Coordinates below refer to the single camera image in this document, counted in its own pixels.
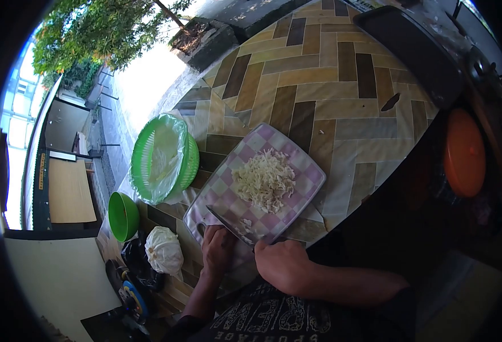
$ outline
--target person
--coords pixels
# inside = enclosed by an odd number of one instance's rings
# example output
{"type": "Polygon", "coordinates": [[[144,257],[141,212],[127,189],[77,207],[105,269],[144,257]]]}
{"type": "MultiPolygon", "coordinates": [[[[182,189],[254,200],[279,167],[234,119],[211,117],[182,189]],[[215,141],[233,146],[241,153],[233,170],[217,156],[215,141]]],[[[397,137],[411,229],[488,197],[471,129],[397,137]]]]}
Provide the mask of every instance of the person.
{"type": "Polygon", "coordinates": [[[403,277],[318,264],[295,240],[270,246],[259,241],[255,261],[260,276],[213,319],[236,241],[222,226],[206,228],[200,279],[163,342],[414,340],[416,302],[403,277]]]}

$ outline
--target black plastic bag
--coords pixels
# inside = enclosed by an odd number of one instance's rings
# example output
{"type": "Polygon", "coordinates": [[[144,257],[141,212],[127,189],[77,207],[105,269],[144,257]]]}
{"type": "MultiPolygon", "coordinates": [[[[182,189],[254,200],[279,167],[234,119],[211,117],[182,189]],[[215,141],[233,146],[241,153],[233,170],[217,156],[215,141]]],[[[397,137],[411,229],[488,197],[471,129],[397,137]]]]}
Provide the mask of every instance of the black plastic bag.
{"type": "Polygon", "coordinates": [[[145,252],[145,243],[145,233],[139,229],[138,238],[127,241],[123,245],[122,259],[139,283],[149,290],[159,292],[163,289],[165,274],[156,272],[150,266],[145,252]]]}

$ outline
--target black t-shirt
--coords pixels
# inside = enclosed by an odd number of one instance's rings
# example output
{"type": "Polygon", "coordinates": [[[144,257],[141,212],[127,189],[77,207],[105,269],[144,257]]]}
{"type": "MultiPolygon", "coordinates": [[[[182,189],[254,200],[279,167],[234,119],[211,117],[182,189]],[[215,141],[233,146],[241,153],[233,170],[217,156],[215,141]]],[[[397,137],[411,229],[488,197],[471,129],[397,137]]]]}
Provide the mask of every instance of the black t-shirt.
{"type": "Polygon", "coordinates": [[[357,310],[289,296],[258,277],[213,322],[184,316],[163,342],[414,341],[415,311],[411,288],[357,310]]]}

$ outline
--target orange lid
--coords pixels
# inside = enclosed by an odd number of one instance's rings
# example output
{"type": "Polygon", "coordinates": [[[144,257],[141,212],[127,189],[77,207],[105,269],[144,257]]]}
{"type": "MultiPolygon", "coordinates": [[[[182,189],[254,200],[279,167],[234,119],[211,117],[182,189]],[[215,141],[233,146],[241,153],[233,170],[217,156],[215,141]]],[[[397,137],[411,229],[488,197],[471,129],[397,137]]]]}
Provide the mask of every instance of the orange lid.
{"type": "Polygon", "coordinates": [[[443,165],[457,196],[479,193],[485,180],[485,145],[477,124],[463,109],[454,109],[448,117],[443,165]]]}

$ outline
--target tree trunk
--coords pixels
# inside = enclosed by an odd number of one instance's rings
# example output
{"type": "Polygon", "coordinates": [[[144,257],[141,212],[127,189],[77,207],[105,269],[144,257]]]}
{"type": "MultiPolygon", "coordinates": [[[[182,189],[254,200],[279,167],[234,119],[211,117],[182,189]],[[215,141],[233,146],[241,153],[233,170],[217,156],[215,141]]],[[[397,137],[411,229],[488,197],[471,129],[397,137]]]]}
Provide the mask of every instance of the tree trunk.
{"type": "Polygon", "coordinates": [[[158,6],[162,9],[162,11],[164,11],[165,14],[167,14],[171,19],[173,19],[175,23],[177,23],[177,25],[179,25],[179,28],[182,31],[186,32],[186,28],[184,27],[183,23],[181,23],[179,18],[173,12],[171,12],[169,8],[165,7],[165,5],[162,4],[159,0],[154,0],[154,2],[158,4],[158,6]]]}

